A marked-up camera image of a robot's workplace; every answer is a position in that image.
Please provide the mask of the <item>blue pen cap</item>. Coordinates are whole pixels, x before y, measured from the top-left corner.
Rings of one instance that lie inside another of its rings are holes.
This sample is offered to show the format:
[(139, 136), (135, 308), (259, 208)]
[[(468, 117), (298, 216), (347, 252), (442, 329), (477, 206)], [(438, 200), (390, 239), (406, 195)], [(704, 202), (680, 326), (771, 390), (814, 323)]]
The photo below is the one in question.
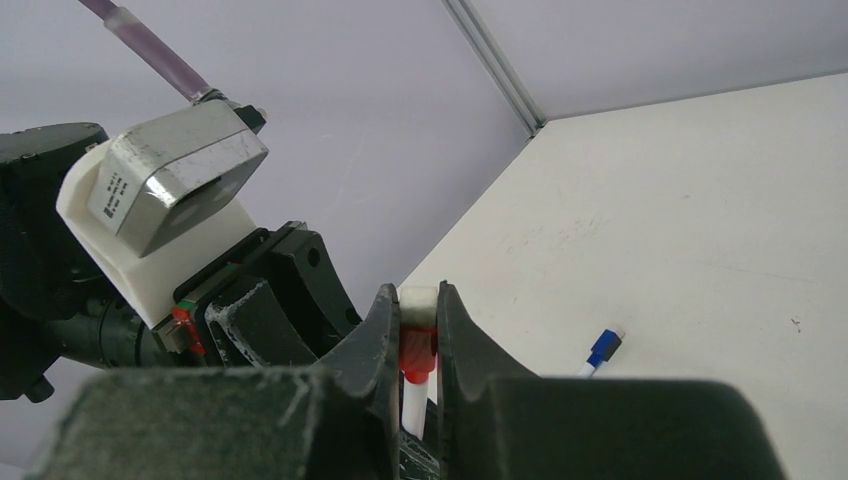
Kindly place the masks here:
[(622, 328), (604, 329), (590, 348), (586, 364), (597, 369), (608, 362), (622, 345), (625, 335)]

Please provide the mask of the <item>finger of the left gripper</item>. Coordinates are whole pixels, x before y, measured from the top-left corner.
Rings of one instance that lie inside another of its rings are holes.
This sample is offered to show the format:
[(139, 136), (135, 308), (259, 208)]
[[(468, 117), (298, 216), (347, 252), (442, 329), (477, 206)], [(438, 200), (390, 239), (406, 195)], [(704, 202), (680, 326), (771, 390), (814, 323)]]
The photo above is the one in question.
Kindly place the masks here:
[(300, 339), (321, 358), (352, 333), (362, 318), (319, 233), (280, 228), (270, 242), (264, 267), (275, 297)]
[(296, 367), (317, 360), (259, 277), (236, 279), (210, 299), (203, 317), (225, 367)]

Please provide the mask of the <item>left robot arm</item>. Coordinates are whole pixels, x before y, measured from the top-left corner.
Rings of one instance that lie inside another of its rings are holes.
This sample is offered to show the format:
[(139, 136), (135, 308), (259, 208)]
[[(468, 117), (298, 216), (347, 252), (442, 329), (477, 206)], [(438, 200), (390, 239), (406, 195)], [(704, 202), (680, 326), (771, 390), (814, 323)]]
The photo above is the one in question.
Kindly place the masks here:
[(289, 222), (240, 234), (186, 272), (146, 325), (55, 208), (72, 165), (106, 139), (90, 122), (1, 137), (3, 399), (48, 399), (61, 357), (102, 369), (307, 365), (359, 324), (322, 237)]

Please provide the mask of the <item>white pen red end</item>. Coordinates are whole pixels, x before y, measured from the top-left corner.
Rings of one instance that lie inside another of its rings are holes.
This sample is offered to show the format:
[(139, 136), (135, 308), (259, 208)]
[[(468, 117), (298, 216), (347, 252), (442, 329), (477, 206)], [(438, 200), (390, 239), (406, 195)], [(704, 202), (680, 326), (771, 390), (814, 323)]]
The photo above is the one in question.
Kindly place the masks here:
[[(437, 287), (402, 287), (399, 290), (400, 329), (403, 326), (437, 330)], [(428, 404), (428, 383), (414, 385), (403, 376), (401, 426), (419, 440), (424, 438)]]

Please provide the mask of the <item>red pen cap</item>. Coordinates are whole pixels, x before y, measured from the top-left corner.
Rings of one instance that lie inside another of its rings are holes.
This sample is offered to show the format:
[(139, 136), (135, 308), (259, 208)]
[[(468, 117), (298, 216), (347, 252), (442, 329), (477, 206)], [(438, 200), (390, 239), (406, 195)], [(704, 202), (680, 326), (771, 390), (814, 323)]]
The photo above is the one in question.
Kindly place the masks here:
[(428, 382), (435, 370), (438, 335), (435, 328), (403, 326), (399, 335), (399, 369), (414, 385)]

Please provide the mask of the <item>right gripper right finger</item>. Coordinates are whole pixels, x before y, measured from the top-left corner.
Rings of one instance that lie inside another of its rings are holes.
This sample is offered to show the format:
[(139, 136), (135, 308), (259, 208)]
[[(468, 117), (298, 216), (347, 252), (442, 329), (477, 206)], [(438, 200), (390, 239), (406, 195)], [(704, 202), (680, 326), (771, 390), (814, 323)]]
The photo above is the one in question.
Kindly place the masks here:
[(437, 300), (445, 479), (781, 479), (753, 407), (714, 381), (539, 376)]

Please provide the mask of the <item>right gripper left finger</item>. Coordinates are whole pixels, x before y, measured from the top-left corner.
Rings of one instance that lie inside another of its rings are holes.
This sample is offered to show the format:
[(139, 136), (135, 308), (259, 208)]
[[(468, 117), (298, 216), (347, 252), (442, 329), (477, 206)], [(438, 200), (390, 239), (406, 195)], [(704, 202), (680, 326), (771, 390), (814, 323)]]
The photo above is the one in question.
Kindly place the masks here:
[(301, 367), (113, 370), (84, 384), (31, 479), (395, 479), (398, 293)]

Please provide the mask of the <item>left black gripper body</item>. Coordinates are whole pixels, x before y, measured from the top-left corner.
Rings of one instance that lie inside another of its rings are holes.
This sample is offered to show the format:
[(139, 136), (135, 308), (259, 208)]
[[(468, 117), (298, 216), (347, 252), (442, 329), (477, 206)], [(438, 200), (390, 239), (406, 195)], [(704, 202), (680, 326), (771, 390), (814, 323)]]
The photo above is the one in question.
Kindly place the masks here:
[[(294, 221), (281, 228), (306, 228), (306, 224)], [(153, 332), (166, 350), (180, 354), (183, 364), (225, 367), (215, 349), (203, 311), (213, 296), (242, 276), (256, 276), (270, 284), (264, 254), (270, 249), (270, 237), (276, 231), (253, 230), (175, 288), (170, 314)]]

